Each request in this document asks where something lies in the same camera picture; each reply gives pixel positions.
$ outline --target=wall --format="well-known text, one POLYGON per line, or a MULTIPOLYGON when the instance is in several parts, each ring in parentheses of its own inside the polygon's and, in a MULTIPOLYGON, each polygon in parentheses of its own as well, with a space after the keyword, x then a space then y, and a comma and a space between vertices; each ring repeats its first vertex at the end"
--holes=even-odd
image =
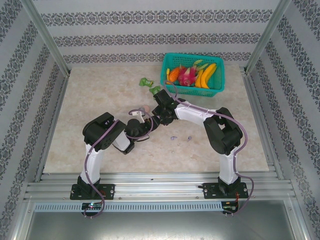
POLYGON ((293 0, 251 78, 312 239, 320 239, 320 1, 293 0))
POLYGON ((18 0, 0 2, 0 239, 33 182, 65 78, 18 0))
POLYGON ((279 0, 35 0, 71 66, 160 65, 167 52, 245 66, 279 0))

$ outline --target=dragon fruit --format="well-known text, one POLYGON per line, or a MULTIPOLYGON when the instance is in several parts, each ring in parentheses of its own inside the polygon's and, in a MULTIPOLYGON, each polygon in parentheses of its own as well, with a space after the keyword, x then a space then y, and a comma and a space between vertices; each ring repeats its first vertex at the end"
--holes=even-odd
POLYGON ((184 68, 180 70, 178 81, 180 86, 189 87, 190 85, 194 84, 197 80, 196 77, 196 65, 192 67, 184 68))

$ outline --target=teal plastic basket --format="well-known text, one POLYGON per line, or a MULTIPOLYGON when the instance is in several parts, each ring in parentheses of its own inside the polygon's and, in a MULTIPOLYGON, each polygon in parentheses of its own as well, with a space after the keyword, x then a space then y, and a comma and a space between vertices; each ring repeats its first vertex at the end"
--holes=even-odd
MULTIPOLYGON (((178 94, 196 95, 202 97, 213 97, 217 93, 222 92, 225 89, 225 66, 224 60, 217 56, 202 56, 191 55, 183 53, 167 53, 164 56, 162 71, 161 71, 161 85, 167 80, 167 69, 173 70, 180 65, 189 68, 192 67, 195 61, 202 59, 203 61, 199 66, 203 64, 215 63, 217 68, 214 74, 210 77, 207 85, 210 89, 191 87, 191 86, 176 86, 178 94)), ((167 84, 169 92, 175 93, 175 88, 167 84)))

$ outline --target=yellow banana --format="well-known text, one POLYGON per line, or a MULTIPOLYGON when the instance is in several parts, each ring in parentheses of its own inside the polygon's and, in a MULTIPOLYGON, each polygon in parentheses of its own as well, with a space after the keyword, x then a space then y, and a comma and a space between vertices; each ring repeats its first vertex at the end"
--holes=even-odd
POLYGON ((201 88, 201 76, 202 74, 204 73, 204 70, 201 69, 199 72, 198 72, 198 77, 196 78, 195 80, 195 87, 196 88, 201 88))
POLYGON ((212 63, 204 70, 200 80, 201 88, 209 89, 208 81, 211 78, 211 76, 215 73, 216 70, 217 70, 217 64, 215 63, 212 63))

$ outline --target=purple cable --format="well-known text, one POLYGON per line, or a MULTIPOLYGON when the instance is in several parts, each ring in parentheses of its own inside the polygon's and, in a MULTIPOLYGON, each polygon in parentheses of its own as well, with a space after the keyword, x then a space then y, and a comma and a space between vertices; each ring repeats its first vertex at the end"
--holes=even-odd
POLYGON ((152 129, 154 128, 154 120, 152 119, 152 117, 151 117, 151 115, 150 115, 149 113, 147 113, 146 111, 144 111, 144 110, 142 110, 142 109, 133 109, 133 110, 131 110, 128 114, 129 114, 129 115, 132 115, 133 112, 143 112, 145 115, 147 115, 147 116, 150 118, 150 121, 151 121, 151 128, 150 128, 150 130, 149 130, 145 135, 143 135, 143 136, 128 136, 128 135, 126 134, 126 137, 127 137, 128 139, 142 139, 142 138, 148 136, 148 135, 152 132, 152 129))
MULTIPOLYGON (((91 146, 90 150, 88 151, 88 154, 86 155, 85 157, 85 161, 84 161, 84 172, 85 172, 85 176, 86 176, 86 179, 88 180, 90 186, 93 188, 93 190, 95 190, 95 192, 97 194, 99 194, 99 196, 101 197, 101 202, 102 202, 102 207, 100 209, 100 211, 96 214, 96 215, 93 215, 93 216, 90 216, 91 219, 93 218, 96 218, 98 217, 105 209, 105 198, 104 196, 101 194, 101 192, 99 192, 99 190, 95 187, 95 185, 92 183, 92 181, 90 180, 89 178, 89 174, 88 174, 88 168, 87 168, 87 163, 88 163, 88 159, 89 159, 89 156, 92 152, 92 150, 95 148, 95 146, 101 142, 102 139, 104 139, 104 137, 115 127, 115 125, 117 124, 117 122, 119 122, 119 120, 116 120, 114 121, 114 123, 111 125, 111 127, 109 127, 109 129, 104 133, 102 134, 102 136, 91 146)), ((88 208, 86 208, 83 212, 83 215, 84 217, 88 217, 86 215, 86 211, 87 211, 88 208)))
MULTIPOLYGON (((178 92, 177 87, 176 87, 174 84, 171 84, 171 85, 174 87, 175 92, 177 93, 177 92, 178 92)), ((204 112, 204 113, 208 113, 208 114, 212 114, 212 115, 219 116, 219 117, 221 117, 221 118, 228 119, 228 120, 234 122, 235 124, 237 124, 237 125, 239 126, 239 128, 242 130, 243 135, 244 135, 244 143, 241 145, 241 147, 239 147, 239 148, 233 153, 233 171, 234 171, 234 173, 235 173, 238 177, 240 177, 240 178, 245 178, 245 179, 249 179, 249 180, 251 181, 251 183, 252 183, 252 187, 251 187, 251 191, 250 191, 250 193, 249 193, 249 196, 248 196, 248 198, 246 199, 246 201, 244 202, 244 204, 242 205, 242 207, 241 207, 237 212, 234 213, 234 215, 235 215, 235 214, 238 214, 240 211, 242 211, 242 209, 243 209, 244 207, 247 206, 247 204, 248 204, 248 202, 249 202, 249 200, 250 200, 250 198, 251 198, 251 195, 252 195, 252 193, 254 192, 254 188, 255 188, 254 180, 253 180, 251 177, 249 177, 249 176, 244 176, 244 175, 239 174, 239 173, 237 172, 237 169, 236 169, 236 155, 237 155, 237 153, 239 153, 242 149, 244 149, 244 147, 245 147, 245 146, 247 145, 247 143, 248 143, 248 134, 247 134, 247 131, 245 130, 244 126, 242 126, 242 124, 241 124, 240 122, 238 122, 237 120, 235 120, 234 118, 229 117, 229 116, 224 115, 224 114, 221 114, 221 113, 218 113, 218 112, 215 112, 215 111, 209 111, 209 110, 206 111, 205 109, 203 109, 203 108, 201 108, 201 107, 198 107, 198 106, 195 106, 195 105, 192 105, 192 104, 187 104, 187 103, 185 103, 185 102, 183 102, 183 101, 180 101, 176 96, 171 95, 171 93, 170 93, 170 92, 168 91, 168 89, 167 89, 166 83, 163 84, 163 87, 164 87, 164 90, 165 90, 174 100, 176 100, 178 103, 180 103, 180 104, 182 104, 182 105, 184 105, 184 106, 186 106, 186 107, 188 107, 188 108, 196 109, 196 110, 202 111, 202 112, 204 112)))

